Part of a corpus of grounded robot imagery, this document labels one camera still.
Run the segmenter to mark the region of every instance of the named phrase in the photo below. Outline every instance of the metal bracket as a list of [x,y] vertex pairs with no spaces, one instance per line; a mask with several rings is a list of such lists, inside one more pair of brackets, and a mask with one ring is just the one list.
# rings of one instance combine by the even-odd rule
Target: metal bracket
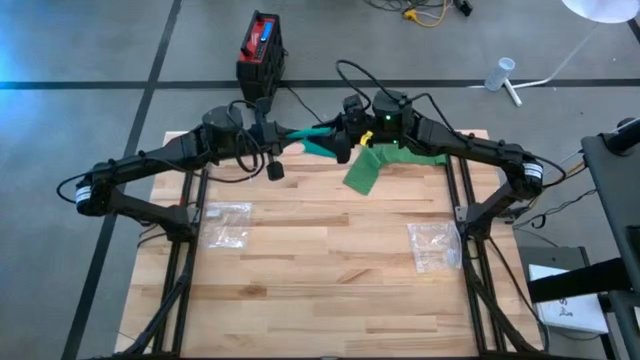
[[466,207],[466,206],[456,206],[454,208],[454,211],[456,213],[456,220],[458,222],[467,221],[467,209],[468,209],[468,207]]

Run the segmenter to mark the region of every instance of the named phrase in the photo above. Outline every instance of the wooden tabletop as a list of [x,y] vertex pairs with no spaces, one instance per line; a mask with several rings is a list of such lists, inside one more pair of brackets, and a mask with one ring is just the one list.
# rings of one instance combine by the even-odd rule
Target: wooden tabletop
[[[167,133],[165,142],[179,134]],[[351,162],[357,156],[356,148]],[[363,196],[342,184],[349,165],[304,154],[299,145],[279,159],[285,168],[280,181],[269,181],[263,172],[251,182],[208,186],[209,202],[252,203],[251,228],[244,250],[208,248],[201,236],[182,356],[477,354],[462,270],[417,274],[409,246],[407,224],[453,219],[442,167],[386,166]],[[496,169],[469,166],[476,197],[483,201],[499,185]],[[457,164],[454,168],[461,191]],[[235,160],[213,174],[246,175]],[[177,172],[156,176],[151,201],[178,203],[183,179]],[[511,228],[495,223],[492,235],[526,291]],[[500,307],[540,347],[533,317],[487,246]],[[139,249],[116,351],[130,345],[157,310],[169,250],[164,237]],[[173,317],[168,325],[165,343],[172,339]]]

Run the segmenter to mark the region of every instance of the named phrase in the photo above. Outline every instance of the plastic bag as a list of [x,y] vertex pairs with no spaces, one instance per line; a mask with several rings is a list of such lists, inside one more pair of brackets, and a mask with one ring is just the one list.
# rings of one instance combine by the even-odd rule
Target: plastic bag
[[201,239],[210,248],[244,249],[249,239],[251,203],[208,203]]
[[453,222],[409,224],[408,228],[417,272],[460,268],[462,245]]

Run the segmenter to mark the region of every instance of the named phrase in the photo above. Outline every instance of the green cloth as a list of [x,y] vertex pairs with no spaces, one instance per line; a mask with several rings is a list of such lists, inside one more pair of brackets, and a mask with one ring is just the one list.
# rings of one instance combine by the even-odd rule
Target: green cloth
[[444,155],[415,155],[406,147],[398,149],[398,145],[395,144],[364,147],[344,177],[343,183],[362,195],[368,195],[378,179],[380,168],[394,163],[437,166],[444,165],[446,160]]

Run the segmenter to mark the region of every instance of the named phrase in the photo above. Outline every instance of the floor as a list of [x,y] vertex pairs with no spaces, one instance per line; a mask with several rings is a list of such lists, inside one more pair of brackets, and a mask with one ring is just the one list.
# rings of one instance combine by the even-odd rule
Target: floor
[[[465,87],[481,84],[502,56],[517,63],[513,79],[544,78],[593,25],[560,1],[475,5],[469,18],[451,11],[440,27],[424,29],[356,0],[0,2],[0,358],[62,355],[96,244],[109,238],[78,357],[111,353],[140,226],[80,216],[55,187],[98,161],[156,148],[165,131],[191,129],[210,108],[241,98],[230,81],[254,9],[282,18],[290,53],[285,79],[338,79],[334,62],[346,58],[380,79],[425,80],[400,83],[412,94],[431,92],[456,127],[488,129],[547,158],[560,160],[579,149],[583,136],[637,115],[637,25],[599,26],[559,75],[566,81],[521,90],[524,105],[516,108],[505,93]],[[176,81],[203,89],[178,89],[184,86]],[[326,118],[351,94],[313,88],[313,81],[292,84]],[[436,116],[427,102],[416,107]],[[286,91],[277,93],[269,117],[285,126],[313,122]],[[592,186],[588,175],[572,179],[545,194],[538,208]],[[146,179],[126,192],[145,198],[150,188]],[[73,187],[64,191],[71,196]],[[595,196],[550,218],[539,234],[585,246],[592,262],[617,256]],[[529,234],[517,239],[545,246]],[[551,349],[604,356],[597,341],[555,335]]]

